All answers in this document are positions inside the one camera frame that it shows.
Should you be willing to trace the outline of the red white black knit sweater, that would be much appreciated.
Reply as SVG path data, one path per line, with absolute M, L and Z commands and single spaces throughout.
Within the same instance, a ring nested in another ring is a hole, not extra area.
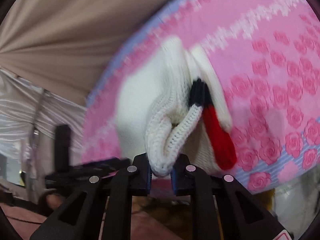
M 237 162 L 217 74 L 200 45 L 186 50 L 176 36 L 124 81 L 115 123 L 122 156 L 146 153 L 157 177 L 167 176 L 182 153 L 209 173 Z

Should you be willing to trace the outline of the white satin curtain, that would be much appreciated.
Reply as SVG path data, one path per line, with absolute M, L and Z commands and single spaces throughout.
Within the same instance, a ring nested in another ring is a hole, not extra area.
M 85 112 L 85 107 L 1 71 L 1 160 L 7 162 L 5 178 L 18 181 L 21 154 L 33 124 L 40 132 L 41 171 L 52 171 L 54 130 L 61 124 L 72 129 L 71 164 L 80 164 Z

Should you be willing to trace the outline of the beige curtain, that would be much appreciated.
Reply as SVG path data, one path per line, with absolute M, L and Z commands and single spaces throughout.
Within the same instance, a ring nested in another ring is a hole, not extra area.
M 168 0 L 1 0 L 1 68 L 85 105 L 121 44 Z

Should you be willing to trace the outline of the pink floral bed sheet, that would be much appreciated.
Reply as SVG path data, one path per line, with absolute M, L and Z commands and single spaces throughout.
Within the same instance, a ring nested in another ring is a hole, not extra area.
M 115 123 L 121 86 L 172 36 L 186 50 L 204 49 L 232 117 L 237 162 L 208 174 L 231 173 L 258 193 L 319 164 L 319 7 L 312 0 L 173 0 L 123 44 L 89 95 L 84 162 L 126 158 Z

